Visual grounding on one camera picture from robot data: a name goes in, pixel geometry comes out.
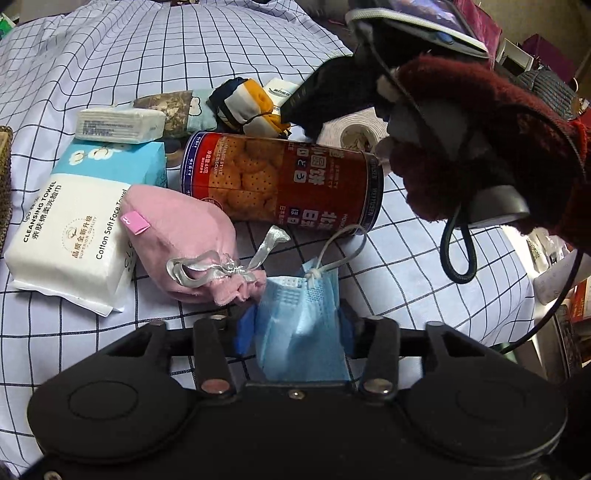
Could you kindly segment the dark red gloved hand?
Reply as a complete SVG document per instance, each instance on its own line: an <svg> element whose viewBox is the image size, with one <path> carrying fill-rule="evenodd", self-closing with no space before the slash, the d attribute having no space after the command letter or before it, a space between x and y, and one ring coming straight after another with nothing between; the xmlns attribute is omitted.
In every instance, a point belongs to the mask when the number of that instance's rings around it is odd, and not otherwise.
<svg viewBox="0 0 591 480"><path fill-rule="evenodd" d="M393 73L433 128L417 128L401 102L382 158L401 177L422 219L448 219L481 190L511 185L530 209L514 222L590 251L590 128L567 122L542 100L488 68L421 56Z"/></svg>

